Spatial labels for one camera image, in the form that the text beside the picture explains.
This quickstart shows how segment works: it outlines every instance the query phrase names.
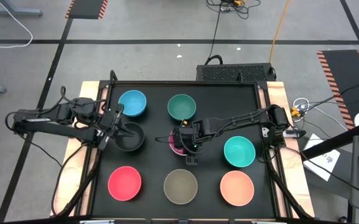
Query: white paper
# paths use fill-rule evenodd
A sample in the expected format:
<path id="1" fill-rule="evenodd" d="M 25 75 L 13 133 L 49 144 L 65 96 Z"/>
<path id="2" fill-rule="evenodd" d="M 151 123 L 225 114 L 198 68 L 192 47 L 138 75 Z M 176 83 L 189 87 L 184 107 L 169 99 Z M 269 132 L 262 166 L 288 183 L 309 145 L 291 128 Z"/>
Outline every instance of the white paper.
<path id="1" fill-rule="evenodd" d="M 304 150 L 307 150 L 308 148 L 321 143 L 323 140 L 321 140 L 319 137 L 317 137 L 315 134 L 312 134 L 310 137 L 310 140 L 305 146 Z M 333 150 L 331 152 L 328 152 L 326 154 L 323 154 L 321 156 L 317 156 L 313 159 L 311 159 L 312 162 L 316 163 L 317 165 L 323 167 L 324 169 L 327 169 L 330 172 L 333 172 L 335 164 L 338 161 L 338 158 L 340 157 L 340 152 L 337 150 Z M 304 162 L 304 166 L 308 168 L 310 171 L 318 175 L 319 177 L 323 178 L 325 181 L 329 181 L 330 174 L 326 172 L 325 170 L 313 165 L 309 161 Z"/>

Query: black bowl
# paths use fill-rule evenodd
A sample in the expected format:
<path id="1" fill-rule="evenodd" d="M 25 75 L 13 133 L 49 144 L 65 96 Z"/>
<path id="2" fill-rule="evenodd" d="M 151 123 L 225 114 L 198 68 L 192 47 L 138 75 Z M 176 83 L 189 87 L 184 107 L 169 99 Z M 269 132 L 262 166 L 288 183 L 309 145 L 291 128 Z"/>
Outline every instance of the black bowl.
<path id="1" fill-rule="evenodd" d="M 126 123 L 124 126 L 130 129 L 134 133 L 134 136 L 117 136 L 115 137 L 116 144 L 118 148 L 124 152 L 133 152 L 136 149 L 139 149 L 144 142 L 143 129 L 140 125 L 133 122 Z"/>

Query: wooden board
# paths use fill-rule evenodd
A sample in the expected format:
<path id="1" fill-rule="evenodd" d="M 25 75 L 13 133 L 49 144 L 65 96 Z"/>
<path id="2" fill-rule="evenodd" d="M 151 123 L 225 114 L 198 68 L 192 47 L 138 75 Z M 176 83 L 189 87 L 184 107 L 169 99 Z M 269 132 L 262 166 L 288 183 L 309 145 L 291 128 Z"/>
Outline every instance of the wooden board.
<path id="1" fill-rule="evenodd" d="M 83 82 L 80 96 L 93 98 L 95 100 L 98 94 L 98 87 L 99 82 Z M 289 121 L 292 122 L 283 82 L 268 82 L 268 92 L 271 104 L 277 104 L 285 108 Z M 107 91 L 104 90 L 102 99 L 105 99 L 106 95 Z M 259 91 L 259 95 L 261 97 L 261 104 L 263 107 L 265 107 L 266 104 L 263 100 L 263 91 Z M 296 139 L 286 138 L 286 144 L 287 147 L 298 150 L 298 144 Z M 78 142 L 76 139 L 69 139 L 65 159 L 70 156 L 79 146 L 80 142 Z M 95 150 L 96 149 L 93 149 L 92 152 L 93 157 L 91 157 L 90 160 L 90 168 L 92 167 L 92 163 L 95 158 Z M 67 204 L 68 201 L 70 201 L 72 195 L 79 187 L 83 164 L 85 160 L 85 151 L 86 150 L 82 149 L 76 156 L 74 156 L 72 161 L 67 164 L 67 166 L 62 172 L 62 176 L 59 180 L 58 190 L 54 199 L 56 212 L 59 212 L 62 208 L 64 208 L 64 206 Z M 306 182 L 306 177 L 300 155 L 290 150 L 282 149 L 281 159 L 284 167 L 284 175 L 286 176 L 288 189 L 290 190 L 291 194 L 293 194 L 294 198 L 298 201 L 298 203 L 302 206 L 302 208 L 304 208 L 304 210 L 309 215 L 314 217 L 312 201 L 310 200 L 309 189 Z M 284 207 L 283 196 L 277 186 L 276 191 L 279 202 L 280 215 L 282 217 L 285 217 L 286 211 Z M 88 186 L 82 200 L 82 209 L 80 211 L 81 215 L 86 214 L 89 193 L 90 189 Z"/>

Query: orange bowl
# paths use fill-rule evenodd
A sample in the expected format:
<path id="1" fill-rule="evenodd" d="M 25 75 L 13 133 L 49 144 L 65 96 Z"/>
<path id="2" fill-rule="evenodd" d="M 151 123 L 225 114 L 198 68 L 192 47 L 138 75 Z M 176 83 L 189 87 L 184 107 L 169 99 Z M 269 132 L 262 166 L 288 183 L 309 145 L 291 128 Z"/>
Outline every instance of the orange bowl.
<path id="1" fill-rule="evenodd" d="M 254 196 L 254 184 L 247 174 L 241 171 L 227 172 L 221 180 L 221 194 L 231 205 L 244 206 Z"/>

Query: white cable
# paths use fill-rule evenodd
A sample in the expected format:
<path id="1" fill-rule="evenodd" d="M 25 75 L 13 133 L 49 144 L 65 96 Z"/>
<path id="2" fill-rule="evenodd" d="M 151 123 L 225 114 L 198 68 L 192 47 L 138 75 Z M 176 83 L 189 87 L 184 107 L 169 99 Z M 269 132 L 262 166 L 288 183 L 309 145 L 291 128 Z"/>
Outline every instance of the white cable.
<path id="1" fill-rule="evenodd" d="M 306 103 L 301 103 L 301 104 L 296 105 L 296 102 L 297 102 L 298 100 L 305 100 Z M 309 110 L 309 107 L 310 107 L 310 103 L 309 103 L 309 100 L 308 100 L 307 98 L 303 98 L 303 97 L 297 98 L 297 99 L 294 100 L 294 102 L 292 103 L 292 106 L 298 109 L 298 106 L 299 106 L 299 105 L 304 105 L 304 104 L 307 105 L 306 111 L 308 111 L 308 110 Z M 346 131 L 348 131 L 348 129 L 347 129 L 346 127 L 344 127 L 344 126 L 343 126 L 337 119 L 335 119 L 333 116 L 327 114 L 326 112 L 322 111 L 321 109 L 319 109 L 319 108 L 316 107 L 316 106 L 315 106 L 314 108 L 317 109 L 318 111 L 320 111 L 321 113 L 323 113 L 324 115 L 328 116 L 329 118 L 333 119 L 334 121 L 336 121 L 343 129 L 345 129 Z M 302 120 L 303 118 L 304 118 L 304 117 L 302 117 L 302 118 L 300 118 L 300 119 L 298 119 L 298 120 L 294 120 L 294 122 L 298 122 L 298 121 Z"/>
<path id="2" fill-rule="evenodd" d="M 9 10 L 7 10 L 7 8 L 2 4 L 0 3 L 0 5 L 7 11 L 7 13 L 20 25 L 22 26 L 31 36 L 30 38 L 30 41 L 28 43 L 26 43 L 25 45 L 13 45 L 13 46 L 0 46 L 1 49 L 10 49 L 10 48 L 14 48 L 14 47 L 27 47 L 31 42 L 32 42 L 32 39 L 33 39 L 33 36 L 32 36 L 32 33 L 23 25 L 21 24 L 12 14 L 11 12 L 9 12 Z"/>

